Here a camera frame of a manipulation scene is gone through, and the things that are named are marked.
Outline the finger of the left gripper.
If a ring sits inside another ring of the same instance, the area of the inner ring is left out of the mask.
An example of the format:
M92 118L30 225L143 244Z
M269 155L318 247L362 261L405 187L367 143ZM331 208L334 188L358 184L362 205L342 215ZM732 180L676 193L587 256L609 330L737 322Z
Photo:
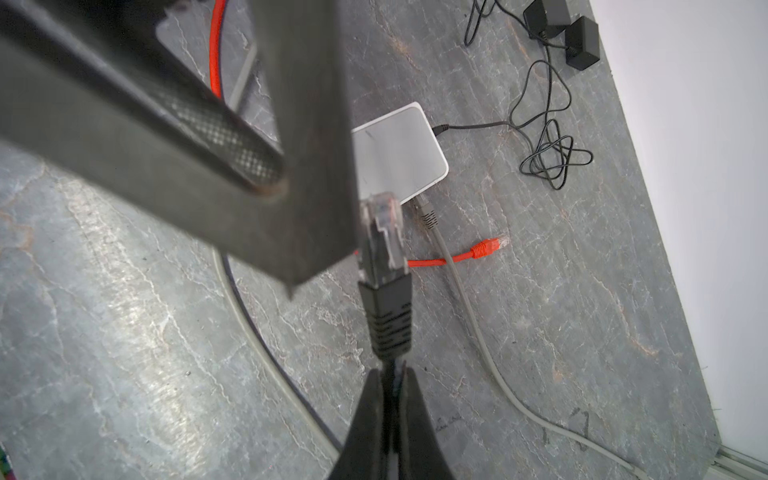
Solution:
M334 1L253 1L276 143L158 39L171 1L5 1L1 136L294 288L357 245Z

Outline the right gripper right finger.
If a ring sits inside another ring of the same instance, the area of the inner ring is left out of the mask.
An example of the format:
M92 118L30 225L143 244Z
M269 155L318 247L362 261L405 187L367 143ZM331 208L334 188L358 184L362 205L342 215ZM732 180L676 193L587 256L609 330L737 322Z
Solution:
M405 367L397 402L400 479L449 479L454 475L438 444L416 372Z

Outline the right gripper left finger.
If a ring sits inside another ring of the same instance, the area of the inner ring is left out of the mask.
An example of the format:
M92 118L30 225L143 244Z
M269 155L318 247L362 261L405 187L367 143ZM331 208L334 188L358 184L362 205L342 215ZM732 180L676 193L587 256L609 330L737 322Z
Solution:
M373 369L366 377L350 430L329 480L383 478L384 414L381 375Z

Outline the white network switch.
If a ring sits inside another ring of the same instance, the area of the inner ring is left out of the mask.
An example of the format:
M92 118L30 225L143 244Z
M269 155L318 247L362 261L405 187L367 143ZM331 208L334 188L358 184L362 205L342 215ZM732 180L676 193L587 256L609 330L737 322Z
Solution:
M361 200L391 193L405 204L449 173L422 106L412 102L352 130Z

